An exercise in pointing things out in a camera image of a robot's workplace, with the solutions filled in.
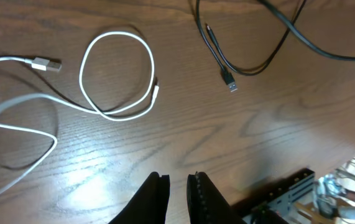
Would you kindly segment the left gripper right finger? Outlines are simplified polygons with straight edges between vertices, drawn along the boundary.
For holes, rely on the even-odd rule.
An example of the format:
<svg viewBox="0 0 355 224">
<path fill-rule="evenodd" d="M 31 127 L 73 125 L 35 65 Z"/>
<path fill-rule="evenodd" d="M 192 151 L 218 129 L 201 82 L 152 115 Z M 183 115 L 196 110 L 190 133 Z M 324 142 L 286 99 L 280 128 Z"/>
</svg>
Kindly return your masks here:
<svg viewBox="0 0 355 224">
<path fill-rule="evenodd" d="M 191 224 L 246 224 L 204 172 L 188 176 L 187 206 Z"/>
</svg>

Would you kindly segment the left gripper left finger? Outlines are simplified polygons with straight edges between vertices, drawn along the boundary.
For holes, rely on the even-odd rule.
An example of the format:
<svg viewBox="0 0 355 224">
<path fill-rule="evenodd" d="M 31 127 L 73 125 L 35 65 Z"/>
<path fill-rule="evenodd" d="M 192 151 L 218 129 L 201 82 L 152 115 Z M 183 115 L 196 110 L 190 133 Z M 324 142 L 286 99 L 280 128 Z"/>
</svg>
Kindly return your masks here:
<svg viewBox="0 0 355 224">
<path fill-rule="evenodd" d="M 165 224 L 169 198 L 169 175 L 152 172 L 109 224 Z"/>
</svg>

